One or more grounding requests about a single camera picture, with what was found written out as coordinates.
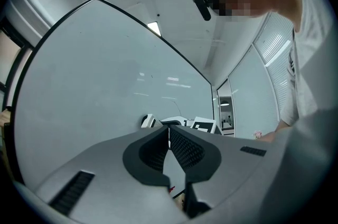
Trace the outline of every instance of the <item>ceiling light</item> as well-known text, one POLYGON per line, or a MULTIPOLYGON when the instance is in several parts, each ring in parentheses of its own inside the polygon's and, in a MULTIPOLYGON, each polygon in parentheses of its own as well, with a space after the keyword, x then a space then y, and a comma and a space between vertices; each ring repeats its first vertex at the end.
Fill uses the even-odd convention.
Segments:
POLYGON ((155 32, 156 34, 158 34, 159 36, 161 36, 161 33, 159 32, 159 27, 158 27, 158 23, 155 22, 151 22, 148 23, 147 25, 153 32, 155 32))
POLYGON ((221 102, 221 106, 228 106, 228 105, 230 105, 228 101, 223 100, 221 102))
POLYGON ((145 95, 145 94, 139 94, 138 92, 134 92, 133 94, 135 94, 135 95, 144 95, 144 96, 149 96, 149 95, 145 95))
POLYGON ((178 78, 170 78, 170 77, 168 77, 168 78, 167 78, 167 80, 174 80, 174 81, 179 81, 179 79, 178 79, 178 78))
POLYGON ((166 83, 168 86, 176 86, 176 87, 183 87, 183 88, 191 88, 189 85, 177 84, 177 83, 166 83))
POLYGON ((176 98, 172 98, 172 97, 164 97, 164 96, 162 96, 161 98, 176 100, 176 98))

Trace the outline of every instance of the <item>person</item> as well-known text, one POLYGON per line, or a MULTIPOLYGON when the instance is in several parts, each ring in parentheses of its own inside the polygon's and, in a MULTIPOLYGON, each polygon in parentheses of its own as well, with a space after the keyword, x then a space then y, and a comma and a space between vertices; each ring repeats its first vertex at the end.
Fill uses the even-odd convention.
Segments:
POLYGON ((228 116, 228 121, 227 121, 227 123, 228 123, 229 125, 231 125, 231 118, 230 118, 230 115, 228 116))
POLYGON ((259 140, 271 142, 283 128, 317 110, 301 73, 302 67, 323 44, 335 17, 328 0, 211 0, 219 15, 257 17, 277 12, 293 24, 293 42, 287 62, 287 95, 275 131, 259 140))

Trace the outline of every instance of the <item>white shirt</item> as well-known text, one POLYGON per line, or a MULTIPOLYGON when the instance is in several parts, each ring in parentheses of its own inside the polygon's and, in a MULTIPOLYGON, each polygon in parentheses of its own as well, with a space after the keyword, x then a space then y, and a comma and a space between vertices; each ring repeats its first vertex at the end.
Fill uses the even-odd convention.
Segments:
POLYGON ((328 0, 302 0, 302 5, 301 28, 294 33, 287 65, 287 96, 280 114, 288 125, 318 109, 301 69, 323 44, 335 18, 328 0))

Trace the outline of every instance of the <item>black frame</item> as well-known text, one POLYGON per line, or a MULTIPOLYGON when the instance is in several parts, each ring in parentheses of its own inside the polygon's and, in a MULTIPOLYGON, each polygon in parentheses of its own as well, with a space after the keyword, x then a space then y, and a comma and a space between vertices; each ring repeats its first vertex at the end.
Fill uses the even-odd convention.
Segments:
POLYGON ((220 96, 218 94, 218 90, 228 81, 228 78, 225 79, 225 81, 216 89, 217 96, 218 96, 218 105, 220 106, 220 123, 222 125, 222 116, 221 116, 221 100, 220 96))
POLYGON ((12 26, 12 24, 8 21, 6 17, 4 17, 0 22, 0 30, 2 30, 8 36, 8 38, 13 41, 13 43, 21 48, 11 66, 10 72, 8 73, 6 79, 6 83, 3 84, 0 82, 0 90, 5 93, 1 109, 1 111, 4 111, 7 107, 10 88, 13 83, 17 69, 28 49, 33 50, 34 47, 25 38, 23 38, 23 36, 12 26))
POLYGON ((176 199, 179 195, 181 195, 181 194, 185 194, 185 189, 183 189, 179 194, 176 194, 174 197, 173 197, 173 199, 176 199))

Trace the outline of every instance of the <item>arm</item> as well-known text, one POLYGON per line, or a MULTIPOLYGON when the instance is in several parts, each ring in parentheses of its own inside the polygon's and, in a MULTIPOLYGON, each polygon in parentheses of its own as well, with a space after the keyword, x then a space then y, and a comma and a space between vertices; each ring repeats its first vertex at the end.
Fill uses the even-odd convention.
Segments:
POLYGON ((275 131, 264 135, 263 137, 259 138, 258 140, 262 141, 262 142, 272 142, 275 139, 277 132, 279 130, 283 129, 283 128, 286 128, 286 127, 290 127, 290 126, 286 122, 284 122, 283 120, 280 120, 275 131))
POLYGON ((287 65, 287 94, 283 109, 280 113, 279 124, 275 131, 264 135, 259 140, 264 142, 272 142, 279 130, 290 127, 296 120, 298 120, 296 79, 293 63, 293 48, 291 48, 287 65))

